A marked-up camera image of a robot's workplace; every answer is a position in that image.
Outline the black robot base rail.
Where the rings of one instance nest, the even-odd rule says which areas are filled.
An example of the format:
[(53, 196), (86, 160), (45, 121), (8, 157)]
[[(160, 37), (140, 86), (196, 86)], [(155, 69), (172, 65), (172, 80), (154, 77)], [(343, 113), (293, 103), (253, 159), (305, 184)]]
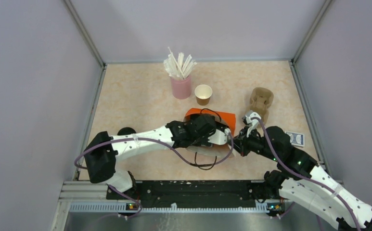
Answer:
[(178, 208), (226, 209), (255, 208), (267, 213), (283, 213), (288, 209), (276, 189), (262, 180), (144, 180), (119, 195), (111, 187), (107, 200), (125, 200), (127, 197), (139, 202), (144, 209)]

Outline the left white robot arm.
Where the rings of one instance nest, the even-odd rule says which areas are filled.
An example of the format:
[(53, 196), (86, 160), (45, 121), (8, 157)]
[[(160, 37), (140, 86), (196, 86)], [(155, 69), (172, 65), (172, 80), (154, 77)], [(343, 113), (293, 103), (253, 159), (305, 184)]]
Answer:
[(197, 114), (188, 121), (171, 121), (150, 131), (110, 136), (98, 133), (84, 151), (90, 182), (105, 183), (117, 189), (125, 199), (136, 193), (135, 179), (126, 170), (118, 169), (118, 161), (139, 154), (190, 146), (222, 145), (228, 142), (229, 128), (211, 114)]

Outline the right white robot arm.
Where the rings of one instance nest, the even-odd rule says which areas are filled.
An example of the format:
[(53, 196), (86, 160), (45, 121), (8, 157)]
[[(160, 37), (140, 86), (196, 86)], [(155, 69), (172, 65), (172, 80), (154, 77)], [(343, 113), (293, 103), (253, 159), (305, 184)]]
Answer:
[(280, 127), (266, 128), (263, 136), (244, 127), (229, 144), (241, 156), (254, 152), (276, 162), (278, 169), (264, 176), (267, 197), (291, 200), (338, 231), (372, 231), (372, 205), (352, 195), (313, 157), (294, 147)]

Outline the orange paper bag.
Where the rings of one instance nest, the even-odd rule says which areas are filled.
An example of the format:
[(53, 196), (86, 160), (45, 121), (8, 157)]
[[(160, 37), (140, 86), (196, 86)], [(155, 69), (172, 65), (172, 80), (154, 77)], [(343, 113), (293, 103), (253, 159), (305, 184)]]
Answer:
[[(210, 170), (214, 166), (219, 165), (220, 163), (223, 163), (228, 158), (233, 156), (233, 153), (232, 153), (233, 142), (231, 142), (231, 140), (235, 132), (236, 116), (235, 114), (232, 114), (232, 113), (214, 111), (209, 108), (191, 108), (186, 112), (183, 121), (188, 122), (190, 120), (190, 115), (192, 114), (211, 114), (215, 117), (217, 129), (229, 128), (231, 130), (228, 143), (225, 145), (214, 144), (213, 147), (191, 145), (186, 148), (188, 151), (194, 153), (193, 162), (190, 163), (191, 166), (199, 168), (201, 170)], [(199, 154), (206, 155), (206, 156), (213, 156), (214, 162), (212, 164), (197, 163), (197, 156)]]

